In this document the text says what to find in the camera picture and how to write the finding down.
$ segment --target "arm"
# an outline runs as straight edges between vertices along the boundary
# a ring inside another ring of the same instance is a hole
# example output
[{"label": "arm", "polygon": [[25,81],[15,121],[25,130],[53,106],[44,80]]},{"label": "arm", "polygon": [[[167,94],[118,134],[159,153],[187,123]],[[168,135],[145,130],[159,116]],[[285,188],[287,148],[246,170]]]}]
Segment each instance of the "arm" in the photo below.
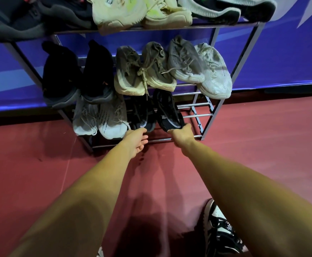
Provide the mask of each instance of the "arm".
[{"label": "arm", "polygon": [[146,144],[145,128],[128,131],[21,238],[11,257],[96,256],[131,158]]},{"label": "arm", "polygon": [[312,256],[312,204],[195,141],[190,125],[169,133],[253,256]]}]

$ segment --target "white sneaker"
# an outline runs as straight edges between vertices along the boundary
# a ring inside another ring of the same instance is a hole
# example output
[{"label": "white sneaker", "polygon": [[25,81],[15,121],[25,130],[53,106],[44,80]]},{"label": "white sneaker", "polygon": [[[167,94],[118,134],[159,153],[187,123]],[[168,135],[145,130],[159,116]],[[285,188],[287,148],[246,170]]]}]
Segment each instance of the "white sneaker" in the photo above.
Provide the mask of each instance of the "white sneaker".
[{"label": "white sneaker", "polygon": [[87,0],[101,35],[115,33],[139,23],[147,13],[144,0]]},{"label": "white sneaker", "polygon": [[98,105],[87,103],[82,96],[77,99],[73,129],[77,135],[96,135],[98,132]]},{"label": "white sneaker", "polygon": [[192,25],[192,12],[178,7],[176,0],[145,0],[148,12],[142,21],[147,29],[175,29]]},{"label": "white sneaker", "polygon": [[201,93],[213,99],[229,98],[232,80],[222,56],[207,43],[198,44],[195,49],[208,66],[208,69],[204,70],[205,81],[197,84]]},{"label": "white sneaker", "polygon": [[131,129],[122,95],[116,95],[109,103],[100,104],[98,125],[99,132],[108,140],[123,138],[126,131]]},{"label": "white sneaker", "polygon": [[145,95],[147,90],[143,78],[137,74],[141,67],[138,53],[130,46],[121,46],[116,50],[116,75],[114,88],[122,95]]},{"label": "white sneaker", "polygon": [[161,44],[151,41],[143,49],[144,63],[138,71],[143,76],[144,85],[173,92],[177,81],[167,73],[168,53]]}]

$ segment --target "metal shoe rack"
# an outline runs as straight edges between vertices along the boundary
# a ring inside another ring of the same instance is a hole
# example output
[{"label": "metal shoe rack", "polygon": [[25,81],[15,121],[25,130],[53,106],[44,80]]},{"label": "metal shoe rack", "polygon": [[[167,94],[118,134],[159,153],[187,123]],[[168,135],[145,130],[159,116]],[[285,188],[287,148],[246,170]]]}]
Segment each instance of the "metal shoe rack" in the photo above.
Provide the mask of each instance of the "metal shoe rack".
[{"label": "metal shoe rack", "polygon": [[[232,27],[253,27],[249,38],[244,46],[244,49],[242,50],[241,55],[238,58],[238,61],[231,73],[231,78],[232,78],[232,83],[235,82],[236,78],[238,77],[242,67],[244,66],[251,50],[253,49],[258,37],[261,34],[261,31],[264,28],[265,23],[248,23],[248,22],[239,22],[237,25],[234,25]],[[213,25],[213,24],[207,24],[207,23],[195,23],[193,22],[192,26],[189,26],[185,29],[207,29],[207,28],[212,28],[212,34],[211,34],[211,38],[210,38],[210,45],[214,46],[218,34],[219,34],[219,29],[222,27],[231,27],[231,26],[223,26],[223,25]],[[143,27],[136,25],[133,26],[132,28],[128,29],[127,31],[142,31],[142,30],[146,30]],[[58,32],[54,35],[51,36],[51,39],[54,43],[58,44],[58,45],[62,45],[62,43],[60,42],[57,34],[74,34],[74,33],[90,33],[90,32],[96,32],[93,30],[87,30],[87,31],[64,31],[64,32]],[[21,65],[21,67],[25,70],[25,72],[30,76],[30,78],[33,80],[33,82],[39,86],[40,88],[42,88],[42,78],[39,75],[39,73],[36,71],[36,69],[32,66],[32,64],[30,63],[30,61],[27,59],[27,57],[24,55],[24,53],[21,51],[21,49],[18,47],[18,45],[15,42],[11,42],[11,43],[5,43],[4,44],[6,46],[6,48],[8,49],[8,51],[12,54],[12,56],[18,61],[18,63]],[[79,64],[80,66],[84,66],[85,65],[85,57],[81,57],[79,58]],[[192,83],[185,83],[185,84],[178,84],[176,87],[185,87],[185,86],[195,86],[196,84],[192,84]],[[184,118],[189,118],[189,117],[195,117],[196,121],[197,121],[197,125],[200,129],[200,134],[199,135],[195,135],[195,138],[198,140],[204,140],[208,130],[210,129],[215,117],[217,116],[217,113],[219,111],[219,109],[221,108],[222,104],[224,103],[225,99],[222,100],[218,100],[218,102],[216,103],[216,105],[213,105],[211,100],[206,97],[206,102],[201,102],[201,103],[197,103],[197,98],[198,95],[201,94],[201,92],[197,89],[195,92],[188,92],[188,93],[180,93],[180,94],[173,94],[173,96],[180,96],[180,95],[194,95],[194,99],[193,102],[190,104],[181,104],[178,105],[178,108],[180,110],[182,109],[189,109],[191,110],[193,113],[190,115],[186,115],[184,116]],[[201,107],[201,106],[208,106],[209,107],[209,111],[210,113],[206,113],[206,114],[197,114],[196,112],[196,107]],[[72,127],[72,116],[69,117],[68,114],[66,113],[66,111],[64,111],[64,109],[58,110],[59,114],[64,118],[64,120]],[[201,124],[200,121],[200,117],[204,117],[204,116],[209,116],[208,122],[205,126],[203,126]],[[104,148],[104,147],[111,147],[114,146],[116,144],[109,144],[109,145],[94,145],[93,144],[93,139],[90,136],[89,138],[85,138],[82,136],[78,137],[81,142],[83,142],[83,144],[85,145],[85,147],[90,151],[93,152],[93,149],[95,148]],[[167,142],[170,141],[170,138],[163,138],[163,139],[151,139],[149,140],[149,143],[152,142]]]}]

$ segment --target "neon yellow sneaker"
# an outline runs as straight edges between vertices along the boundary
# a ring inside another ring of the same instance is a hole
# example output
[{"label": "neon yellow sneaker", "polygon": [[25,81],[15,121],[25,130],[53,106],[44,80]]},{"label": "neon yellow sneaker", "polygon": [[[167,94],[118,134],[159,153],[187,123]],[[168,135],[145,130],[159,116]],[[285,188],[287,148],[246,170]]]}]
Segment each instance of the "neon yellow sneaker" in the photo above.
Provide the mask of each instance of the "neon yellow sneaker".
[{"label": "neon yellow sneaker", "polygon": [[178,7],[176,0],[145,0],[148,12],[142,21],[147,29],[175,29],[190,26],[192,13]]},{"label": "neon yellow sneaker", "polygon": [[147,13],[144,0],[87,0],[93,5],[93,20],[101,35],[125,30]]}]

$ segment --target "cream sneaker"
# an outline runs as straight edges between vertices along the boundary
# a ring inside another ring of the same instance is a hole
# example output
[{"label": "cream sneaker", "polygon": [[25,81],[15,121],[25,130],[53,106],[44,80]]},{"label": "cream sneaker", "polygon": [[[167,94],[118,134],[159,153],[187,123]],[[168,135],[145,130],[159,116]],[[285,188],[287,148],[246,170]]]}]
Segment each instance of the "cream sneaker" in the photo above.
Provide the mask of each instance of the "cream sneaker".
[{"label": "cream sneaker", "polygon": [[154,41],[149,42],[141,55],[144,63],[139,69],[138,75],[143,76],[144,85],[148,84],[153,88],[173,92],[177,81],[170,73],[166,72],[169,56],[161,44]]},{"label": "cream sneaker", "polygon": [[138,53],[130,46],[121,46],[116,50],[116,75],[114,88],[122,95],[144,95],[146,83],[137,74],[141,67]]},{"label": "cream sneaker", "polygon": [[192,12],[178,7],[176,0],[145,0],[148,12],[142,25],[147,29],[175,29],[192,25]]},{"label": "cream sneaker", "polygon": [[147,13],[144,0],[87,0],[101,35],[115,33],[139,23]]}]

